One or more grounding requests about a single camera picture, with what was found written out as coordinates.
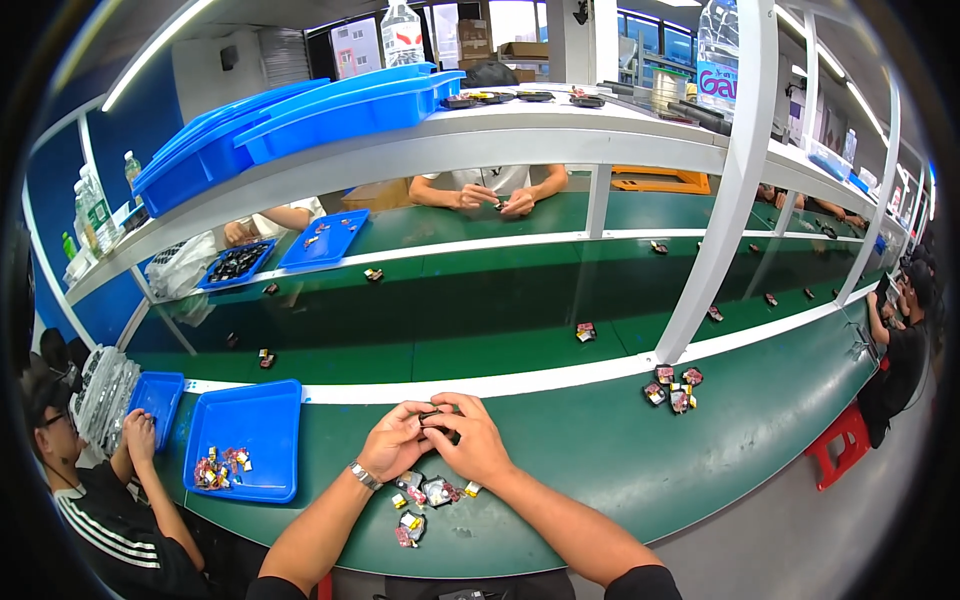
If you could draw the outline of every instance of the stacked blue bin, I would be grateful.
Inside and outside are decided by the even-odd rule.
[[[339,82],[316,80],[258,94],[195,118],[134,180],[157,217],[206,189],[306,148],[413,127],[460,92],[463,71],[405,64]]]

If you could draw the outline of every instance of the hand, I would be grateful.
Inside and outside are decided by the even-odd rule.
[[[500,432],[480,398],[444,393],[433,396],[430,401],[439,405],[456,404],[460,408],[462,416],[438,415],[423,422],[426,425],[442,425],[460,434],[460,442],[453,445],[436,429],[423,431],[426,439],[436,446],[458,475],[486,488],[491,481],[516,469],[500,441]]]
[[[529,187],[521,187],[518,190],[514,190],[514,193],[510,195],[510,200],[507,201],[503,206],[503,210],[500,211],[502,215],[526,215],[530,214],[530,211],[534,209],[534,194],[533,190]]]
[[[496,192],[483,185],[468,183],[464,186],[464,189],[460,190],[460,196],[457,197],[456,205],[452,206],[452,208],[458,210],[479,208],[484,202],[491,204],[498,203],[499,200],[496,197]]]
[[[253,239],[253,233],[243,224],[231,221],[224,225],[224,241],[228,248],[243,246],[250,239]]]
[[[371,430],[357,463],[380,483],[396,479],[412,467],[421,454],[433,449],[433,442],[421,434],[420,413],[436,410],[452,413],[453,407],[410,400],[400,402]]]
[[[156,430],[150,419],[150,413],[145,413],[142,408],[123,419],[123,439],[127,440],[127,451],[134,468],[154,460]]]

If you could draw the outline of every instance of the red stool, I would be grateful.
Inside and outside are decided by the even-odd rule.
[[[837,457],[837,466],[827,453],[827,444],[837,437],[843,438],[844,449]],[[816,441],[804,451],[804,456],[815,454],[820,463],[820,469],[824,472],[824,478],[817,483],[817,491],[822,492],[833,485],[840,477],[847,472],[847,469],[856,464],[867,450],[870,449],[870,435],[867,433],[867,424],[863,422],[860,415],[860,408],[856,402],[847,407],[840,413],[827,431],[822,433]]]
[[[333,577],[327,573],[317,584],[317,600],[333,600]]]

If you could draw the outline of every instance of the cardboard box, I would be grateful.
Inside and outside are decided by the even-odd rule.
[[[482,19],[464,19],[457,22],[457,43],[460,59],[486,59],[490,56],[490,28]]]
[[[533,69],[514,69],[514,75],[521,84],[531,84],[537,80],[537,71]]]
[[[500,54],[514,59],[550,59],[550,44],[545,41],[510,41],[500,45]]]

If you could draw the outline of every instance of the person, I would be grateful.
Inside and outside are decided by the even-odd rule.
[[[224,245],[236,248],[255,238],[280,237],[287,229],[303,231],[314,219],[325,214],[316,196],[268,208],[224,225]]]
[[[606,516],[514,465],[480,398],[444,393],[430,402],[402,402],[373,428],[354,463],[280,534],[247,600],[305,598],[336,562],[373,488],[394,480],[434,448],[458,475],[499,496],[570,567],[603,586],[606,600],[680,598],[670,571],[650,549]],[[421,426],[420,414],[438,409],[442,413]],[[449,439],[454,433],[460,435],[457,444]]]
[[[467,69],[461,88],[488,88],[517,85],[513,69],[485,60]],[[440,173],[417,175],[410,183],[410,200],[424,206],[440,206],[457,210],[479,208],[484,202],[497,204],[497,196],[509,196],[500,214],[525,215],[534,204],[549,198],[566,187],[566,167],[546,165],[547,178],[538,185],[530,184],[530,165],[506,165],[483,169],[453,171],[453,190],[434,189]]]
[[[756,196],[754,197],[754,201],[773,204],[777,208],[783,208],[783,205],[786,204],[786,194],[787,190],[781,187],[774,187],[773,185],[769,185],[767,183],[761,183],[756,188]],[[806,194],[797,194],[797,199],[794,201],[794,207],[798,210],[807,210],[824,215],[831,215],[836,218],[837,221],[849,223],[861,229],[867,228],[867,222],[864,221],[863,217],[857,215],[856,213],[838,206],[837,204],[827,202],[826,200],[820,200],[819,198],[814,198],[812,196],[807,196]]]
[[[97,576],[126,598],[208,597],[204,556],[154,469],[155,430],[142,409],[123,420],[109,461],[77,468],[84,442],[60,377],[41,377],[25,396],[24,419],[63,523]],[[127,490],[136,474],[147,507]]]
[[[878,448],[890,428],[890,419],[903,410],[920,383],[926,364],[927,331],[925,313],[934,301],[930,269],[914,260],[903,273],[900,288],[901,312],[907,323],[883,325],[881,312],[892,316],[885,306],[877,311],[876,292],[867,294],[867,316],[874,341],[887,347],[886,368],[877,371],[857,395],[860,414],[867,425],[870,444]]]

